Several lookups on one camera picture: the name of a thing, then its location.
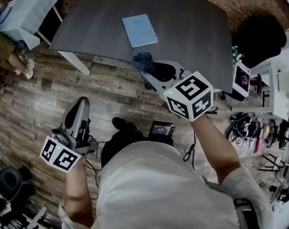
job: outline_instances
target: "book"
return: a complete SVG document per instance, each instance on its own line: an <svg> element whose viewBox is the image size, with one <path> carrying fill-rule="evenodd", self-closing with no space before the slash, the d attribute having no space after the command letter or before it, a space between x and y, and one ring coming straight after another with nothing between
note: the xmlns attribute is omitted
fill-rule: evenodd
<svg viewBox="0 0 289 229"><path fill-rule="evenodd" d="M122 20L132 48L158 42L158 37L147 14L127 17Z"/></svg>

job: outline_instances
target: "screen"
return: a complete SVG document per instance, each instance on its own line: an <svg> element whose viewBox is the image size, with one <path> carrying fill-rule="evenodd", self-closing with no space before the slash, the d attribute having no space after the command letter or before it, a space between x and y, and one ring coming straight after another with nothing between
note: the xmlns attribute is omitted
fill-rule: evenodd
<svg viewBox="0 0 289 229"><path fill-rule="evenodd" d="M152 134L168 135L171 131L171 126L155 125L152 130Z"/></svg>
<svg viewBox="0 0 289 229"><path fill-rule="evenodd" d="M239 66L236 67L235 83L248 92L249 75Z"/></svg>

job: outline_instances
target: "dark gray table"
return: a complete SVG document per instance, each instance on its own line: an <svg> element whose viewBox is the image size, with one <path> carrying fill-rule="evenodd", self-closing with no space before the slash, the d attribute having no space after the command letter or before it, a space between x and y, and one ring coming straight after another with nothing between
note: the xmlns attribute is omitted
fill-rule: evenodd
<svg viewBox="0 0 289 229"><path fill-rule="evenodd" d="M147 14L159 42L132 52L122 18ZM199 71L231 93L233 62L227 14L206 0L78 0L50 49L131 61L139 52Z"/></svg>

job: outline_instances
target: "person's arm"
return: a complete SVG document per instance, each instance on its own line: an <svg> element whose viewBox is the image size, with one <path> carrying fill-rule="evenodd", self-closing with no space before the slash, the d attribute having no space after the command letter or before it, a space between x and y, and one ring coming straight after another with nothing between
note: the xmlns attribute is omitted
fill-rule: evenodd
<svg viewBox="0 0 289 229"><path fill-rule="evenodd" d="M66 175L64 211L71 221L90 228L94 220L85 161L86 158L81 158Z"/></svg>
<svg viewBox="0 0 289 229"><path fill-rule="evenodd" d="M205 114L192 122L191 126L221 184L232 171L241 167L235 148Z"/></svg>

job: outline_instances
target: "light blue tablecloth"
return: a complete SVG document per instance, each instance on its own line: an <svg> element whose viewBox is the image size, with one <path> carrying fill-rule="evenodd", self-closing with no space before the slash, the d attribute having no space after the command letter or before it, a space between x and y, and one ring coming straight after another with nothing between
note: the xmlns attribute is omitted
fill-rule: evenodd
<svg viewBox="0 0 289 229"><path fill-rule="evenodd" d="M14 41L24 40L29 49L40 44L34 34L47 13L58 0L17 0L7 18L0 24L0 32Z"/></svg>

